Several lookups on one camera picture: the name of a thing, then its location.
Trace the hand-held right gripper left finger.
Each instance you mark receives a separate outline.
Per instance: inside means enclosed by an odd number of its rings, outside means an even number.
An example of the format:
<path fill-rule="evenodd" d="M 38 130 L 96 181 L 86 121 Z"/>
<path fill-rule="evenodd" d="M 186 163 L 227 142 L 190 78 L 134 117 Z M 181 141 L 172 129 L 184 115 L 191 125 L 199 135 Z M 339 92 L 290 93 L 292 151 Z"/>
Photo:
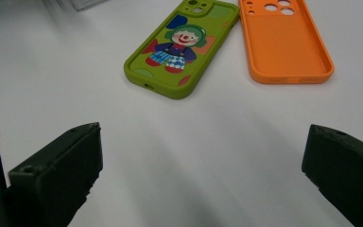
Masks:
<path fill-rule="evenodd" d="M 15 227 L 67 227 L 103 169 L 100 125 L 72 128 L 9 172 Z"/>

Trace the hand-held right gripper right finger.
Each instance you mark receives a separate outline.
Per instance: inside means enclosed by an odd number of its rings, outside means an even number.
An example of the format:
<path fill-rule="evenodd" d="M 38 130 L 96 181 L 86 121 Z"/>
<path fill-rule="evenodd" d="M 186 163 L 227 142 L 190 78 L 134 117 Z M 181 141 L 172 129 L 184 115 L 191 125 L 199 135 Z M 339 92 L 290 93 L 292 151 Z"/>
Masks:
<path fill-rule="evenodd" d="M 312 125 L 302 172 L 354 227 L 363 227 L 362 141 L 342 131 Z"/>

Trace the green clown phone case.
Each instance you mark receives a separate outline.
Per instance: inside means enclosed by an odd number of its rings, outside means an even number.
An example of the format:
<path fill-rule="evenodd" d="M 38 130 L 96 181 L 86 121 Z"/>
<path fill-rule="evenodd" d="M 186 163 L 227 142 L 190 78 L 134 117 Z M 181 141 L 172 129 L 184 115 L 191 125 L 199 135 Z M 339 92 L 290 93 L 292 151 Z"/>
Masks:
<path fill-rule="evenodd" d="M 182 0 L 124 63 L 131 83 L 172 99 L 189 96 L 239 16 L 219 0 Z"/>

